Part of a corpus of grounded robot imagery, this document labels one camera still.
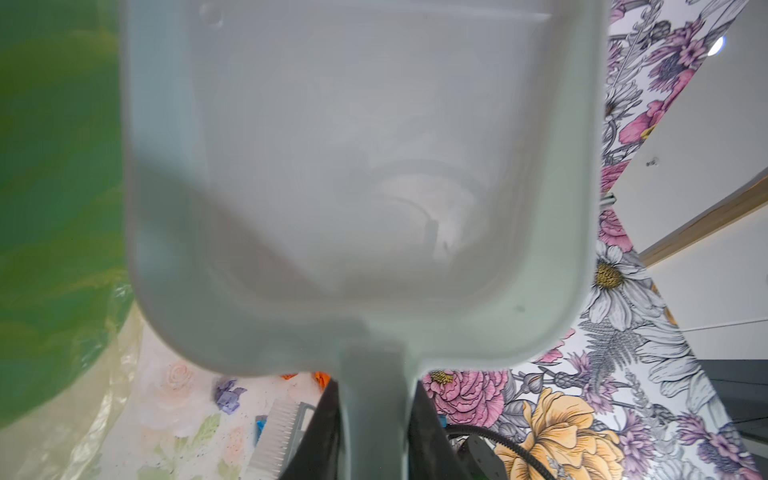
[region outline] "purple crumpled paper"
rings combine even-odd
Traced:
[[[226,383],[216,386],[214,400],[216,400],[216,405],[219,407],[219,410],[227,415],[232,415],[234,411],[240,407],[240,402],[238,402],[240,395],[247,391],[242,387],[237,387],[232,390],[236,381],[237,379],[229,380]]]

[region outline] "black cable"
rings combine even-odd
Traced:
[[[544,464],[538,461],[528,450],[523,449],[517,443],[512,442],[503,435],[500,435],[493,430],[488,430],[476,425],[446,425],[445,433],[448,435],[480,435],[493,442],[500,443],[514,453],[518,454],[520,458],[525,460],[536,472],[539,473],[545,480],[557,480],[549,470],[544,467]]]

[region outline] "clear plastic bag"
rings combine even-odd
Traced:
[[[143,319],[134,304],[122,330],[69,388],[0,431],[6,480],[76,480],[97,472],[88,467],[131,392]]]

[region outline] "white bristles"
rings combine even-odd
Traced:
[[[289,399],[275,400],[243,480],[277,480],[280,477],[298,413],[298,403]]]

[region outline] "ceiling fixture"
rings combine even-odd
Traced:
[[[712,45],[712,48],[707,52],[707,57],[711,57],[712,55],[717,55],[717,52],[719,52],[723,45],[725,45],[725,37],[718,38],[714,45]]]

